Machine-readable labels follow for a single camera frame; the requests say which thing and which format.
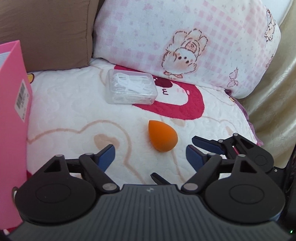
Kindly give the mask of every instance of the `bed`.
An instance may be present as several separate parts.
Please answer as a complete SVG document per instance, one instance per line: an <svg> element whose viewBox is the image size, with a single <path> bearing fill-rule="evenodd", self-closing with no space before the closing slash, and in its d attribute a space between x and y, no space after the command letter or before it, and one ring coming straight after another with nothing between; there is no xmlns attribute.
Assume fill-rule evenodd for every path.
<svg viewBox="0 0 296 241"><path fill-rule="evenodd" d="M155 77L158 97L153 105L108 104L105 79L112 68L124 69L92 59L91 66L82 69L34 73L27 146L30 174L56 154L78 158L113 144L116 157L106 174L119 186L153 184L153 172L180 186L195 173L185 155L193 136L218 140L237 132L257 143L245 115L223 89ZM149 120L174 128L178 134L174 149L165 153L154 149Z"/></svg>

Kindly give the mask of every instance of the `barcode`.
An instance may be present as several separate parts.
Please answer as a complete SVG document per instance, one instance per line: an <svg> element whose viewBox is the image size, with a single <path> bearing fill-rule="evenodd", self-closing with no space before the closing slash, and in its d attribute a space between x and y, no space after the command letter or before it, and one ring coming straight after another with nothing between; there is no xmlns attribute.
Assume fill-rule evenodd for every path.
<svg viewBox="0 0 296 241"><path fill-rule="evenodd" d="M22 104L22 100L23 100L23 97L24 97L24 92L25 92L25 85L24 83L22 83L22 86L20 88L20 92L19 92L19 96L17 98L17 107L20 109L20 106Z"/></svg>

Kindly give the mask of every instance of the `orange makeup sponge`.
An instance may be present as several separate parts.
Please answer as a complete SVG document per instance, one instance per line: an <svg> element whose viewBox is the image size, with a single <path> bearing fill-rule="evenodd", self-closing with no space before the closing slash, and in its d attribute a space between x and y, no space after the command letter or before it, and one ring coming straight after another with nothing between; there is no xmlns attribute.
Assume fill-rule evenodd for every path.
<svg viewBox="0 0 296 241"><path fill-rule="evenodd" d="M160 152L170 151L177 145L178 135L176 131L166 123L150 120L148 131L152 145Z"/></svg>

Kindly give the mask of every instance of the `plastic case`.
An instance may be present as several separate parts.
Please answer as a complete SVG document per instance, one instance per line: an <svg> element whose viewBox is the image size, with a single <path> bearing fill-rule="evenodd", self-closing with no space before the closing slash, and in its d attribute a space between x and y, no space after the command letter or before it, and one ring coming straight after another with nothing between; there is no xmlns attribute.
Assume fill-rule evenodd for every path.
<svg viewBox="0 0 296 241"><path fill-rule="evenodd" d="M106 100L109 104L152 105L157 89L151 74L110 69L106 79Z"/></svg>

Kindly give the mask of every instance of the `cartoon character print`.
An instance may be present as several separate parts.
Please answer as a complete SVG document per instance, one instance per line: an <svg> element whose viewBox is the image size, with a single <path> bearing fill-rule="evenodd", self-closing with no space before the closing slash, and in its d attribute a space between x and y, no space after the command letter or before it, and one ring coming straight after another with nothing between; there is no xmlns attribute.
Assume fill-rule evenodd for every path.
<svg viewBox="0 0 296 241"><path fill-rule="evenodd" d="M235 80L237 78L238 71L239 71L238 68L236 68L235 71L230 73L229 75L230 82L228 83L227 87L233 87L233 86L239 85L239 82Z"/></svg>
<svg viewBox="0 0 296 241"><path fill-rule="evenodd" d="M29 83L31 84L35 79L35 75L34 74L28 74L28 80L29 80Z"/></svg>
<svg viewBox="0 0 296 241"><path fill-rule="evenodd" d="M114 69L135 71L119 65ZM134 105L158 115L180 120L195 120L205 110L202 94L195 85L153 76L158 96L152 105Z"/></svg>
<svg viewBox="0 0 296 241"><path fill-rule="evenodd" d="M269 60L269 62L265 65L265 69L267 70L268 67L270 66L272 60L274 59L274 55L271 56L271 59Z"/></svg>
<svg viewBox="0 0 296 241"><path fill-rule="evenodd" d="M268 41L271 41L274 37L274 30L275 30L275 26L276 26L276 21L274 20L269 9L267 9L266 15L267 15L267 30L264 34L264 37L266 38L266 42L268 42Z"/></svg>
<svg viewBox="0 0 296 241"><path fill-rule="evenodd" d="M181 79L183 74L195 71L197 58L204 51L207 41L207 37L202 36L202 32L196 28L188 33L176 32L163 56L161 66L164 74Z"/></svg>

